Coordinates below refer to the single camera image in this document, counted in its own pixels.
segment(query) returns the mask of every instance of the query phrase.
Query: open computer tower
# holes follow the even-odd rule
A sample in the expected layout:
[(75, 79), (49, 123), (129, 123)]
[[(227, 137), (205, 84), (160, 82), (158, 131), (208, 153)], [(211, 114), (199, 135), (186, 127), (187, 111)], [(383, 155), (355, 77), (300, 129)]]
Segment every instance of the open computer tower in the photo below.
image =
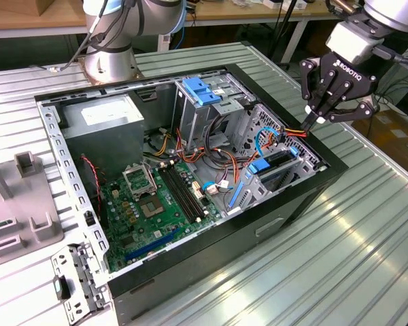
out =
[(292, 223), (347, 166), (239, 67), (36, 97), (84, 244), (52, 258), (70, 324), (126, 325)]

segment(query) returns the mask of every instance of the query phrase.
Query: slotted metal surface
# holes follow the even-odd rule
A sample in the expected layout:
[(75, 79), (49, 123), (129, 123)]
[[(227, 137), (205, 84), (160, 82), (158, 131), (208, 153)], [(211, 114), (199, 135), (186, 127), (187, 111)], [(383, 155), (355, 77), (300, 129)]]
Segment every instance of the slotted metal surface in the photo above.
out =
[[(304, 117), (297, 84), (240, 43), (145, 54), (137, 62), (147, 76), (238, 63)], [(0, 72), (0, 162), (23, 150), (43, 158), (66, 231), (64, 241), (0, 266), (0, 325), (66, 325), (48, 258), (83, 238), (32, 98), (80, 86), (88, 82), (76, 65), (53, 76)], [(294, 225), (133, 325), (405, 325), (408, 176), (350, 127), (325, 124), (313, 132), (350, 167), (343, 177)], [(114, 312), (83, 325), (115, 325)]]

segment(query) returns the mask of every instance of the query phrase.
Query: blue plastic latch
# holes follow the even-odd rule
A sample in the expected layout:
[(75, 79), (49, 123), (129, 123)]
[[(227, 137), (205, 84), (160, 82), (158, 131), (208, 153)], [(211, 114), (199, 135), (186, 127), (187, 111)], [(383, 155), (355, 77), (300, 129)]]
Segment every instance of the blue plastic latch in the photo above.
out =
[(209, 85), (198, 77), (183, 79), (183, 85), (198, 100), (200, 105), (208, 105), (221, 101), (221, 98), (210, 90)]
[(250, 170), (256, 174), (257, 172), (270, 167), (269, 163), (264, 158), (259, 158), (250, 164)]
[(295, 146), (290, 146), (290, 152), (293, 154), (294, 157), (298, 157), (299, 150)]
[(234, 193), (233, 197), (231, 198), (230, 203), (228, 204), (228, 207), (230, 207), (230, 208), (233, 207), (237, 197), (239, 197), (239, 194), (240, 194), (240, 191), (242, 190), (242, 188), (243, 188), (243, 181), (240, 181), (239, 185), (237, 186), (236, 192)]

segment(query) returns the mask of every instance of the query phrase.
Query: motherboard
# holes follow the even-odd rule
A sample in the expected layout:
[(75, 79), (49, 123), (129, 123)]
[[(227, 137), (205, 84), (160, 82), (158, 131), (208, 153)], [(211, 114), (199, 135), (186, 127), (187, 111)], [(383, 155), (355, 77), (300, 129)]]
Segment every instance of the motherboard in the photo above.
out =
[[(211, 199), (200, 192), (186, 163), (142, 169), (145, 167), (128, 169), (123, 178), (101, 186), (107, 209), (108, 227), (104, 231), (110, 245), (107, 261), (111, 272), (221, 218)], [(153, 183), (154, 192), (136, 195)]]

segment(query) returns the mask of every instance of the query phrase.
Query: black case frame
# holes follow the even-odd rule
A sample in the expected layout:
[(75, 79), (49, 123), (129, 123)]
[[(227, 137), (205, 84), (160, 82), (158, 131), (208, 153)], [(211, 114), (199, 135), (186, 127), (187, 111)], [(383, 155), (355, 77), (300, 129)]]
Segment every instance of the black case frame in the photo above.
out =
[[(215, 70), (225, 70), (233, 75), (280, 120), (291, 128), (300, 128), (300, 122), (237, 65), (209, 67), (176, 73), (175, 75), (192, 75)], [(145, 78), (137, 82), (151, 82), (173, 75)], [(126, 81), (108, 86), (121, 87), (130, 83), (133, 82)], [(70, 101), (76, 103), (85, 101), (85, 99), (76, 98), (75, 100), (62, 101), (61, 95), (69, 95), (73, 92), (81, 93), (85, 90), (100, 90), (103, 93), (104, 87), (106, 86), (93, 86), (74, 91), (40, 95), (36, 96), (35, 100), (53, 100), (53, 105), (68, 105)], [(310, 147), (328, 166), (326, 170), (316, 173), (297, 185), (290, 186), (272, 199), (199, 234), (181, 246), (157, 257), (152, 257), (141, 266), (110, 280), (108, 286), (114, 299), (119, 325), (125, 325), (138, 318), (252, 249), (258, 243), (274, 235), (281, 227), (291, 224), (348, 169), (346, 164), (312, 134), (309, 134), (304, 144)]]

